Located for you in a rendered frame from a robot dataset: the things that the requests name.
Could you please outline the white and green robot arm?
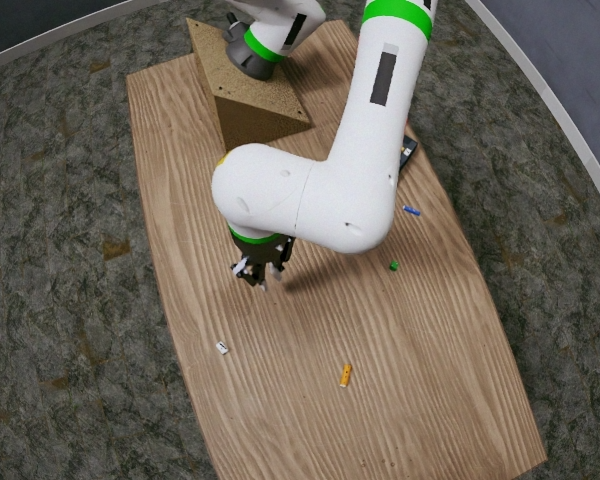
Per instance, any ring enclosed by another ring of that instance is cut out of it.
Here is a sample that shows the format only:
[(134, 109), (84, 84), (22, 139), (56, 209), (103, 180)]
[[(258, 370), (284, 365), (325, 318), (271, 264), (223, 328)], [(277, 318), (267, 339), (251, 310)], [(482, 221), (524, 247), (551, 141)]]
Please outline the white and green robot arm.
[[(255, 19), (248, 25), (229, 12), (222, 37), (233, 65), (259, 81), (326, 19), (316, 0), (225, 1)], [(367, 0), (350, 91), (326, 161), (263, 144), (237, 147), (221, 159), (212, 195), (238, 249), (265, 257), (283, 251), (292, 236), (361, 254), (386, 238), (437, 2)]]

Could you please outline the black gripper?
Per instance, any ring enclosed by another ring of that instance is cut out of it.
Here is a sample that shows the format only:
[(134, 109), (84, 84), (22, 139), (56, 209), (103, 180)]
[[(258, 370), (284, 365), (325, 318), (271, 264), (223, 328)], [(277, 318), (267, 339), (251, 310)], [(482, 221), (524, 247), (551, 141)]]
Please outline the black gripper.
[[(285, 269), (282, 263), (289, 261), (295, 239), (296, 237), (289, 236), (288, 241), (283, 246), (283, 251), (278, 251), (266, 257), (253, 257), (242, 252), (242, 261), (232, 264), (230, 268), (239, 279), (244, 279), (252, 287), (256, 286), (258, 283), (264, 292), (266, 292), (268, 290), (265, 279), (265, 267), (267, 267), (267, 263), (270, 262), (270, 272), (277, 281), (280, 282), (282, 280), (281, 272)], [(252, 261), (255, 261), (256, 263)], [(252, 266), (250, 271), (253, 274), (248, 274), (247, 266)]]

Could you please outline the black rack of bins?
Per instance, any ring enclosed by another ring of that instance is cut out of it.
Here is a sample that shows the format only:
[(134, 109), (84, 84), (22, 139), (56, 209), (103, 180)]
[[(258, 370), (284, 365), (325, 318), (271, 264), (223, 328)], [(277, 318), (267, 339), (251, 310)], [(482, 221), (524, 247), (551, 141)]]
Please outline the black rack of bins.
[[(410, 138), (404, 134), (404, 140), (403, 140), (402, 147), (404, 147), (405, 151), (403, 151), (400, 156), (401, 161), (400, 161), (400, 166), (399, 166), (399, 173), (402, 171), (402, 169), (404, 168), (406, 163), (409, 161), (409, 159), (415, 152), (417, 144), (418, 144), (418, 142), (416, 142), (415, 140), (413, 140), (412, 138)], [(399, 175), (399, 173), (398, 173), (398, 175)]]

